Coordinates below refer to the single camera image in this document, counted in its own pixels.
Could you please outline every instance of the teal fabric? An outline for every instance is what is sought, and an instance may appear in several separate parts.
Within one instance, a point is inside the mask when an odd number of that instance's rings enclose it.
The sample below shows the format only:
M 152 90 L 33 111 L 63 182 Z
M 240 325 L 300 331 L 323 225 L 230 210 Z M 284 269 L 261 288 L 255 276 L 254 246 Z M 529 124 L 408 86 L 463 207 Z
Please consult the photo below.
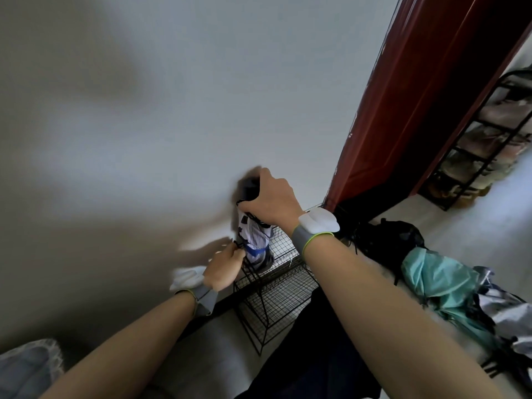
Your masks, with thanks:
M 422 303 L 430 304 L 438 315 L 483 346 L 494 347 L 493 335 L 466 316 L 466 304 L 475 292 L 479 273 L 455 259 L 419 247 L 409 252 L 401 270 L 406 284 Z

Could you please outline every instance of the gray floor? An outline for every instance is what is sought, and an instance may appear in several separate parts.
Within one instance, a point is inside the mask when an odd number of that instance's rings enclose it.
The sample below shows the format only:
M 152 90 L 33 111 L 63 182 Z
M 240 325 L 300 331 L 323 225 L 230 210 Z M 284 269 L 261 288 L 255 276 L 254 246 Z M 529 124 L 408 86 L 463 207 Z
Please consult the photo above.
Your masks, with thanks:
M 412 196 L 382 216 L 416 225 L 430 249 L 469 266 L 496 272 L 495 282 L 532 301 L 532 153 L 514 172 L 496 183 L 469 209 L 441 211 L 421 196 Z M 475 342 L 435 317 L 435 320 L 477 361 L 486 353 Z M 226 313 L 178 343 L 155 382 L 176 397 L 232 399 L 245 390 L 283 335 L 258 357 L 236 316 Z M 504 375 L 495 382 L 506 397 L 519 398 Z

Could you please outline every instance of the person's left hand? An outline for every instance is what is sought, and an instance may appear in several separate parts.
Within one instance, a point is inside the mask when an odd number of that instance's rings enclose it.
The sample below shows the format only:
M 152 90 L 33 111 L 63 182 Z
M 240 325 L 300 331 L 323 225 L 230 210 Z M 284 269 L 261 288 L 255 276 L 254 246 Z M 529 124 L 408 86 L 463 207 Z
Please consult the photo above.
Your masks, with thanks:
M 234 242 L 224 250 L 216 252 L 203 273 L 203 284 L 215 291 L 229 287 L 235 281 L 246 256 L 243 249 L 237 249 Z

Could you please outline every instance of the black wire rack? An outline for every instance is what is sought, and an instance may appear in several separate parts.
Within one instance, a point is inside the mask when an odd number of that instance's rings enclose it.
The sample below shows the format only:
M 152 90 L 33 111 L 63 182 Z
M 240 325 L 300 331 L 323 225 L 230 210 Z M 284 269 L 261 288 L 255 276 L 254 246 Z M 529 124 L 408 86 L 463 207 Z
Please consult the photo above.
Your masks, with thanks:
M 235 311 L 259 355 L 267 343 L 295 321 L 318 287 L 314 275 L 280 228 L 273 229 L 269 246 L 273 266 L 257 273 L 244 259 L 244 275 L 233 284 L 235 293 L 253 289 Z
M 508 90 L 508 94 L 506 95 L 506 100 L 521 100 L 527 97 L 532 96 L 532 87 L 523 86 L 519 82 L 515 82 L 512 80 L 512 76 L 521 77 L 524 79 L 527 79 L 529 81 L 532 81 L 532 69 L 527 68 L 523 70 L 514 70 L 509 71 L 508 73 L 504 74 L 502 77 L 499 78 L 495 86 L 491 89 L 491 92 L 489 95 L 484 99 L 482 102 L 482 105 L 477 109 L 475 114 L 473 115 L 472 119 L 469 120 L 468 124 L 464 127 L 464 129 L 460 132 L 459 136 L 456 138 L 456 142 L 452 147 L 449 148 L 443 159 L 438 163 L 435 171 L 429 176 L 427 181 L 423 184 L 423 186 L 419 190 L 419 194 L 422 195 L 427 200 L 431 201 L 432 203 L 436 204 L 439 208 L 441 208 L 444 211 L 449 210 L 455 203 L 460 199 L 461 196 L 463 196 L 467 190 L 471 187 L 473 182 L 489 167 L 490 164 L 495 160 L 497 155 L 503 150 L 504 147 L 519 133 L 521 128 L 530 120 L 532 117 L 532 112 L 527 114 L 524 119 L 519 123 L 519 125 L 515 128 L 505 127 L 501 126 L 496 123 L 490 123 L 486 120 L 481 120 L 479 118 L 480 111 L 482 108 L 488 103 L 488 101 L 491 99 L 493 94 L 503 88 Z M 488 157 L 481 157 L 476 155 L 475 153 L 469 152 L 466 149 L 458 147 L 458 141 L 460 138 L 465 134 L 468 129 L 475 127 L 476 125 L 484 125 L 488 127 L 492 127 L 494 129 L 498 129 L 502 131 L 502 133 L 507 134 L 506 139 L 501 142 L 498 147 L 488 156 Z M 475 174 L 471 176 L 471 178 L 467 182 L 461 182 L 459 180 L 456 180 L 455 178 L 450 177 L 447 175 L 444 171 L 442 171 L 441 166 L 443 162 L 451 155 L 451 154 L 463 154 L 469 157 L 469 159 L 473 161 L 478 161 L 482 163 L 479 166 L 479 169 L 476 171 Z M 437 182 L 439 185 L 441 185 L 443 188 L 452 188 L 457 186 L 457 193 L 451 198 L 438 198 L 435 197 L 430 191 L 429 191 L 429 184 L 432 182 Z

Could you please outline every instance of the person's right hand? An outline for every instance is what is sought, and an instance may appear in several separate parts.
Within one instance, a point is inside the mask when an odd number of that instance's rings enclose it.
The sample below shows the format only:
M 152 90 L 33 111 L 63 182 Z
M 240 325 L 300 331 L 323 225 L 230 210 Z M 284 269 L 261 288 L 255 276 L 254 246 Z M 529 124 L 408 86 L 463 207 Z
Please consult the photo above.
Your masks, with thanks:
M 241 202 L 238 208 L 267 224 L 281 227 L 289 236 L 299 224 L 298 218 L 305 214 L 287 180 L 274 178 L 268 168 L 260 172 L 259 196 Z

